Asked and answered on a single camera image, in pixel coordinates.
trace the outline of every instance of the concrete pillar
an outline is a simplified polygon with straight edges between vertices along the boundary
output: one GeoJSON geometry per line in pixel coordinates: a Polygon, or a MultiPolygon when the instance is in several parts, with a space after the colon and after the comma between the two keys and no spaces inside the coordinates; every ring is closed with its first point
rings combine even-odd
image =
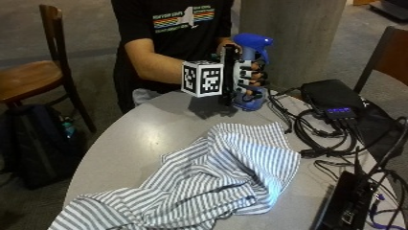
{"type": "Polygon", "coordinates": [[[240,0],[239,32],[268,36],[271,88],[323,79],[345,0],[240,0]]]}

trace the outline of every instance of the wooden chair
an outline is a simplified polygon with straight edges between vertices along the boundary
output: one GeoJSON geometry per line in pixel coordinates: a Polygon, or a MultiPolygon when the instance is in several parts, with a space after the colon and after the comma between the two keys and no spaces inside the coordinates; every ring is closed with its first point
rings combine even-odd
{"type": "Polygon", "coordinates": [[[69,98],[89,130],[96,132],[93,121],[78,97],[68,63],[62,12],[46,5],[40,5],[40,12],[52,60],[36,61],[0,71],[0,103],[8,107],[20,106],[21,100],[64,86],[66,94],[48,104],[57,104],[69,98]]]}
{"type": "Polygon", "coordinates": [[[355,92],[360,93],[372,70],[401,81],[408,86],[408,31],[389,26],[361,72],[355,92]]]}

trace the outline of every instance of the gray floor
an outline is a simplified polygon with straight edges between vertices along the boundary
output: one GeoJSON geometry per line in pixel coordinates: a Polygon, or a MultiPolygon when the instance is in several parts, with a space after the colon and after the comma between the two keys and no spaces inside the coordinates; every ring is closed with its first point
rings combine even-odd
{"type": "MultiPolygon", "coordinates": [[[[38,4],[54,4],[64,11],[65,37],[73,76],[85,106],[94,120],[98,132],[86,134],[88,147],[119,118],[116,95],[110,78],[114,63],[114,49],[118,42],[116,20],[110,1],[62,1],[50,0],[1,0],[0,9],[0,67],[44,59],[48,56],[46,43],[38,4]]],[[[236,33],[239,5],[235,4],[234,33],[236,33]]],[[[368,10],[367,6],[355,7],[348,2],[325,68],[328,79],[341,79],[353,86],[375,48],[380,35],[388,25],[408,29],[407,24],[397,24],[383,15],[368,10]]],[[[44,102],[57,95],[58,90],[25,103],[44,102]]],[[[408,90],[404,85],[376,74],[361,92],[397,117],[408,114],[408,90]]],[[[77,127],[86,131],[80,115],[68,102],[56,107],[64,114],[77,119],[77,127]]],[[[408,153],[393,159],[389,166],[405,178],[408,153]]],[[[28,191],[15,179],[1,186],[7,176],[0,176],[0,228],[9,230],[46,229],[61,210],[69,180],[42,189],[28,191]]]]}

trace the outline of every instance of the chair backrest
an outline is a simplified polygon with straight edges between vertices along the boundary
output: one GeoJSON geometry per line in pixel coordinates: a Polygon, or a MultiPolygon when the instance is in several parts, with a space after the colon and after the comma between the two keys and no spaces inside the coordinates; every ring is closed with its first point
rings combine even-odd
{"type": "Polygon", "coordinates": [[[62,11],[53,6],[40,5],[40,13],[50,58],[58,63],[64,77],[70,77],[70,68],[65,50],[62,11]]]}
{"type": "Polygon", "coordinates": [[[387,74],[408,85],[408,31],[393,26],[384,30],[355,86],[355,92],[361,92],[372,70],[387,74]]]}

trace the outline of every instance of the round table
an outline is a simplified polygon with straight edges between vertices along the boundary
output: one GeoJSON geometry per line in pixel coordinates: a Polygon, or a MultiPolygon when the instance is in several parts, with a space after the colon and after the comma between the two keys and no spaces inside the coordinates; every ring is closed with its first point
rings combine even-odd
{"type": "MultiPolygon", "coordinates": [[[[104,132],[78,165],[65,205],[81,194],[93,194],[125,187],[138,187],[161,166],[161,155],[189,146],[209,129],[219,123],[264,125],[282,122],[264,104],[258,111],[247,112],[218,103],[217,97],[194,98],[185,93],[171,92],[142,104],[125,114],[104,132]]],[[[292,97],[280,103],[295,114],[306,105],[292,97]]],[[[310,121],[323,127],[319,120],[310,121]]],[[[287,134],[295,151],[308,149],[294,133],[287,134]]],[[[319,214],[329,185],[335,181],[314,167],[315,159],[300,159],[298,174],[282,196],[263,215],[232,216],[215,223],[219,229],[308,229],[319,214]]],[[[375,160],[369,154],[361,155],[363,167],[369,169],[375,160]]],[[[388,198],[381,209],[393,208],[388,198]]],[[[388,223],[391,215],[376,220],[388,223]]],[[[403,217],[395,223],[403,225],[403,217]]]]}

